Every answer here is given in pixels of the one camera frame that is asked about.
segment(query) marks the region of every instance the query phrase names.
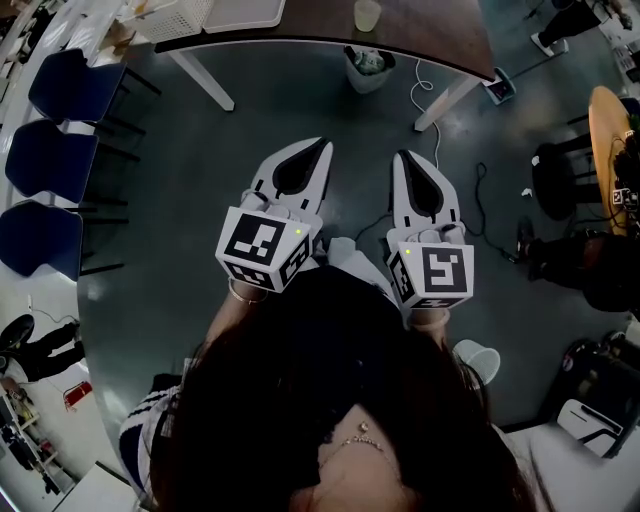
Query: white cable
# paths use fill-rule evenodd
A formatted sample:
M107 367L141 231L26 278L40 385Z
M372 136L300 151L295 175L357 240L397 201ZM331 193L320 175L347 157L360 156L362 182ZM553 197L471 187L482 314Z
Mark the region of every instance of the white cable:
M422 108L420 105L418 105L418 102L416 102L416 100L413 98L413 93L416 90L417 87L420 87L423 91L433 91L433 84L431 82L429 82L429 80L422 80L420 78L420 60L416 61L416 83L415 85L411 88L411 92L409 93L409 95L411 96L411 102L415 105L415 107L420 111L420 112L425 112L425 109ZM433 126L436 127L436 134L437 134L437 138L436 138L436 149L433 151L433 158L436 161L436 169L440 169L440 162L438 162L438 150L440 149L440 141L442 140L442 134L440 133L440 127L438 126L437 123L433 123Z

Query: plastic cup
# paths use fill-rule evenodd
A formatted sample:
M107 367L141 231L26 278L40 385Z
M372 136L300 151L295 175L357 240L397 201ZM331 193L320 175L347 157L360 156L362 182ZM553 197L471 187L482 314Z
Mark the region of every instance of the plastic cup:
M380 19L382 7L373 0L358 0L353 6L356 28L360 32L371 32Z
M462 340L453 347L453 353L478 373L485 386L498 374L500 354L497 350L483 347L472 340Z

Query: chair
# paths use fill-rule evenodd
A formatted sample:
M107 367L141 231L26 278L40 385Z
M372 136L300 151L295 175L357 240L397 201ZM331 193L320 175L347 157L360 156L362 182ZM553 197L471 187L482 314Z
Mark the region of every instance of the chair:
M157 87L127 69L126 64L87 66L82 50L75 48L54 53L44 60L29 89L29 101L56 124L64 120L82 121L104 128L96 123L106 119L144 135L144 130L108 114L118 88L128 92L121 84L125 74L156 94L162 94Z
M39 119L16 130L5 173L25 197L47 191L80 203L97 149L140 160L98 142L95 135L65 134L53 121Z
M36 201L18 203L0 216L0 261L24 277L46 263L72 281L124 266L120 263L82 270L82 232L79 215Z

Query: table leg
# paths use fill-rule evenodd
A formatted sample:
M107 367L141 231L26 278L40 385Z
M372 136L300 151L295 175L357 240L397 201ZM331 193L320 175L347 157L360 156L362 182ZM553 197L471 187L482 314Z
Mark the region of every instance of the table leg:
M236 104L220 86L218 82L209 74L200 61L189 51L174 50L168 52L171 58L193 78L200 87L209 93L224 110L231 112Z
M471 75L461 75L435 100L427 111L413 125L417 132L423 132L438 120L447 110L464 98L481 80Z

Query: wooden board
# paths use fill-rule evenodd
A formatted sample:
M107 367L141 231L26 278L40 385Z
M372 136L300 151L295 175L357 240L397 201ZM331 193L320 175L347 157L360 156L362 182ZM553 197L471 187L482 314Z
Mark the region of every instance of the wooden board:
M593 161L598 174L598 184L602 194L604 213L613 217L621 208L612 204L616 175L613 162L616 155L624 149L629 126L629 114L618 97L606 87L596 87L591 94L589 104L589 129ZM611 231L616 235L627 235L627 213L622 210L611 219Z
M353 0L287 0L277 27L220 34L203 31L159 43L156 52L252 40L353 43L429 60L485 80L495 79L478 0L378 2L382 15L369 33L355 28Z

